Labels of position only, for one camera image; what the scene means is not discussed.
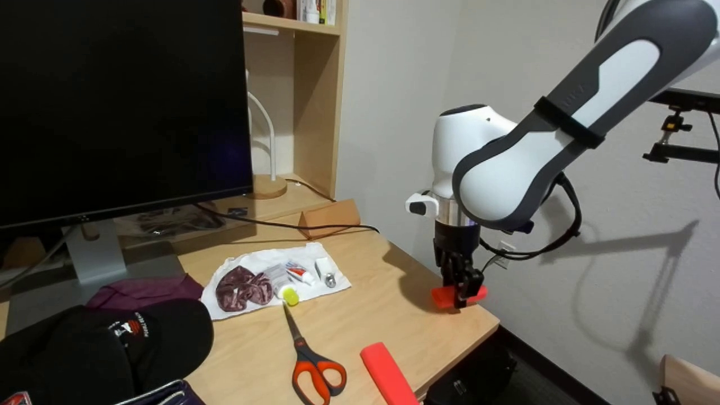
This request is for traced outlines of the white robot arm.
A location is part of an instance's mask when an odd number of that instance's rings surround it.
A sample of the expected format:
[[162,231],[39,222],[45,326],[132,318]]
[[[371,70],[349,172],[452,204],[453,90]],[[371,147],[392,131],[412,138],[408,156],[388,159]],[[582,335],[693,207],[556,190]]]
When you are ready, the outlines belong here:
[[559,187],[564,168],[646,100],[712,109],[714,99],[677,82],[720,53],[720,0],[608,0],[594,47],[532,109],[511,120],[486,102],[438,114],[431,136],[431,187],[405,208],[434,221],[441,311],[484,296],[473,253],[484,228],[527,231]]

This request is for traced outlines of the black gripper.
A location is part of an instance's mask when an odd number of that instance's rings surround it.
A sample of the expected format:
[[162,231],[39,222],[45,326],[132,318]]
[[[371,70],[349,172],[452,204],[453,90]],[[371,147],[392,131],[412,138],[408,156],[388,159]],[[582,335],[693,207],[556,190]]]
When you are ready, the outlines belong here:
[[484,296],[484,272],[478,272],[473,263],[477,244],[477,225],[434,225],[434,259],[441,269],[452,307],[458,307],[458,295],[466,295],[466,303],[477,303]]

